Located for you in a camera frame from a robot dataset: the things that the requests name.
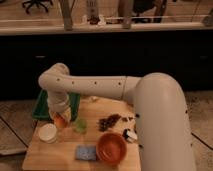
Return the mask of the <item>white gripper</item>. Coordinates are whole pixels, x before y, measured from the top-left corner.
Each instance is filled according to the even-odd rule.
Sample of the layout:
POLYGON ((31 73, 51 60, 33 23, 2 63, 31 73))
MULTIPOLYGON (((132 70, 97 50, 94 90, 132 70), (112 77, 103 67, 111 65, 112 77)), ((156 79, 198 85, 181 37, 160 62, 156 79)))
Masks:
POLYGON ((68 109, 70 106, 70 101, 66 100, 65 102, 53 103, 51 101, 47 101, 47 105, 50 111, 49 115, 52 121, 55 121, 56 113, 65 112, 66 122, 69 124, 71 122, 71 109, 68 109))

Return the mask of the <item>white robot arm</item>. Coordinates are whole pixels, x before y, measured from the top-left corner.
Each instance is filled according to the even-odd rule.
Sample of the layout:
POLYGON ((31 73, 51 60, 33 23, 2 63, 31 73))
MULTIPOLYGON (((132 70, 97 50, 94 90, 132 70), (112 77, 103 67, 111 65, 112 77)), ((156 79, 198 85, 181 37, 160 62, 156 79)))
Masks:
POLYGON ((68 108, 68 94, 121 100, 133 107, 141 171, 197 171, 188 107, 179 83, 154 72, 134 76, 72 76, 56 63, 38 78, 54 112, 68 108))

